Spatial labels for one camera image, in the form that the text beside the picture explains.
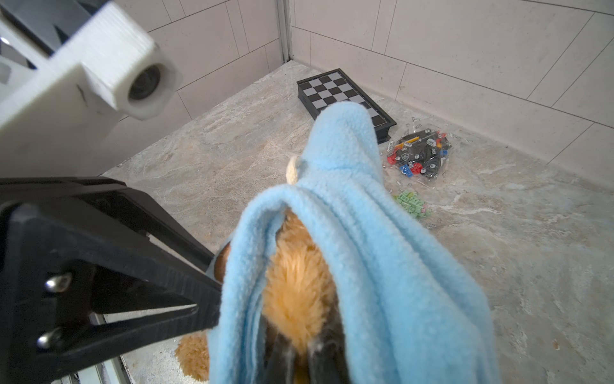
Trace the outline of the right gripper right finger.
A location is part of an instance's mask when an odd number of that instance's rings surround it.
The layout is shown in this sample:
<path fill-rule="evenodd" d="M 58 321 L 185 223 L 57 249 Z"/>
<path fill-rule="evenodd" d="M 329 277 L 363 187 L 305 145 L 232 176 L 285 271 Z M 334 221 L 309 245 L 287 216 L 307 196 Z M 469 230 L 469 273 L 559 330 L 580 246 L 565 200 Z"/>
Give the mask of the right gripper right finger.
<path fill-rule="evenodd" d="M 310 383 L 351 383 L 341 315 L 332 311 L 308 352 Z"/>

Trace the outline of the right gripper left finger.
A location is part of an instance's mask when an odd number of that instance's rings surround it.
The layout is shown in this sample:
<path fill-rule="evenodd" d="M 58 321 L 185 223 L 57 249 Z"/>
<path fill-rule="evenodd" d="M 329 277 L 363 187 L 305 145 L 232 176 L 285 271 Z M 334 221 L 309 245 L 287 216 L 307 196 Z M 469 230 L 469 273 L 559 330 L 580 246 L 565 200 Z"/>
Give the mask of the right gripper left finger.
<path fill-rule="evenodd" d="M 283 334 L 278 334 L 266 360 L 262 383 L 293 384 L 294 375 L 295 348 Z"/>

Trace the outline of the brown teddy bear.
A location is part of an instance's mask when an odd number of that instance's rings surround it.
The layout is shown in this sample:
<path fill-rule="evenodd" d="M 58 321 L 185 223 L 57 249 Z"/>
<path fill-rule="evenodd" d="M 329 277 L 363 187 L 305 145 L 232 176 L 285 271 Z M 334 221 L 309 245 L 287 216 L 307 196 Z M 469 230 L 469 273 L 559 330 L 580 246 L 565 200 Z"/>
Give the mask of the brown teddy bear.
<path fill-rule="evenodd" d="M 337 288 L 321 250 L 292 211 L 276 234 L 276 251 L 265 274 L 264 367 L 278 334 L 295 348 L 294 383 L 310 383 L 308 352 L 332 311 L 339 311 Z"/>

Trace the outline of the light blue bear hoodie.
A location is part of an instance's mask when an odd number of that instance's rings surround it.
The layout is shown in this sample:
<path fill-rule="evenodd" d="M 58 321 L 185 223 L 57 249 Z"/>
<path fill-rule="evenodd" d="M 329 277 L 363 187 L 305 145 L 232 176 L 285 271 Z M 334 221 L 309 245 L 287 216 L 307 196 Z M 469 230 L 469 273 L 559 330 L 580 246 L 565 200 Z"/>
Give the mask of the light blue bear hoodie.
<path fill-rule="evenodd" d="M 499 383 L 488 300 L 460 263 L 384 185 L 374 125 L 355 102 L 316 119 L 286 182 L 243 211 L 225 255 L 212 383 L 262 383 L 263 292 L 276 234 L 292 211 L 337 288 L 351 383 Z"/>

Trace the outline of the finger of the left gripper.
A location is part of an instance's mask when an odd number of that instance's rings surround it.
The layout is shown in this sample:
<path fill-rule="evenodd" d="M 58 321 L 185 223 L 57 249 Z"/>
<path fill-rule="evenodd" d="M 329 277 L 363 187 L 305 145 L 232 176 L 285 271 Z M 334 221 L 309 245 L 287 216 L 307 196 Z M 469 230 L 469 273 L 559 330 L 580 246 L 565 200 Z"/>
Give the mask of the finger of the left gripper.
<path fill-rule="evenodd" d="M 1 181 L 1 380 L 49 383 L 217 325 L 213 254 L 104 177 Z"/>

